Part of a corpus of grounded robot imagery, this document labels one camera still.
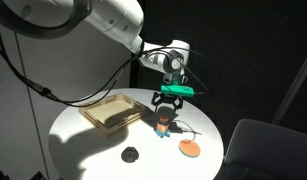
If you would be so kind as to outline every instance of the wooden tray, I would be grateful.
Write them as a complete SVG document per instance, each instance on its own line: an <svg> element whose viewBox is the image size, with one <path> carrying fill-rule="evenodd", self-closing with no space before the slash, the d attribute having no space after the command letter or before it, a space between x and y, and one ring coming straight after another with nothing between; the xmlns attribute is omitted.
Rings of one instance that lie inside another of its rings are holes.
<svg viewBox="0 0 307 180"><path fill-rule="evenodd" d="M79 113L107 136L139 120L149 111L148 107L121 93L107 96L92 106L79 108Z"/></svg>

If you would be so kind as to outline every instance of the round white table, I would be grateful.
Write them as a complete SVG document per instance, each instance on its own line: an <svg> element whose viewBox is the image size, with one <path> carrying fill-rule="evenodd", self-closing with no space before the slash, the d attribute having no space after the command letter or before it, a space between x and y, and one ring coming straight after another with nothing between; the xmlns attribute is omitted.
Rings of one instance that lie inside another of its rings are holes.
<svg viewBox="0 0 307 180"><path fill-rule="evenodd" d="M91 100L102 97L99 93ZM109 95L123 93L152 111L154 91L115 89ZM49 152L55 167L66 180L207 180L214 179L223 161L223 142L212 121L198 108L184 101L174 118L177 130L161 138L154 131L157 118L171 112L173 106L161 104L156 113L129 125L107 137L79 112L66 108L55 120L49 133ZM179 150L182 139L192 139L189 125L197 134L195 142L201 148L198 157L187 157ZM121 159L122 151L132 146L139 152L134 163Z"/></svg>

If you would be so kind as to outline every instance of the chair backrest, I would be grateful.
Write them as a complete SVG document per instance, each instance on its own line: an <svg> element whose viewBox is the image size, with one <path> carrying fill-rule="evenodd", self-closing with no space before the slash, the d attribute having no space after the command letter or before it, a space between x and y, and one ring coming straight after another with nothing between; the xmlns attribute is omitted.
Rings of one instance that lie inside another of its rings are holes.
<svg viewBox="0 0 307 180"><path fill-rule="evenodd" d="M242 119L234 130L224 162L278 179L307 179L307 135Z"/></svg>

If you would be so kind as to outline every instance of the small figurine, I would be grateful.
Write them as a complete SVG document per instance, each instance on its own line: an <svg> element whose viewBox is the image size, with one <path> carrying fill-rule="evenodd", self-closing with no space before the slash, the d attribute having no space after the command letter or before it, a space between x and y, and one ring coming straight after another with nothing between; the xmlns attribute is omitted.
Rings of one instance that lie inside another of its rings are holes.
<svg viewBox="0 0 307 180"><path fill-rule="evenodd" d="M160 120L156 125L156 134L163 138L164 136L170 137L171 131L169 128L169 118L166 116L161 116Z"/></svg>

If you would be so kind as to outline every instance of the orange disc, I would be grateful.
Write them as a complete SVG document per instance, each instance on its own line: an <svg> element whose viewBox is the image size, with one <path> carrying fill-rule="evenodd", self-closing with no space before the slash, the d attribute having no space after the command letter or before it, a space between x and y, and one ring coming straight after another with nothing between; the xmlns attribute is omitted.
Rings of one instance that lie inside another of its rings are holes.
<svg viewBox="0 0 307 180"><path fill-rule="evenodd" d="M191 140L183 139L179 144L180 151L189 157L197 157L200 155L200 146Z"/></svg>

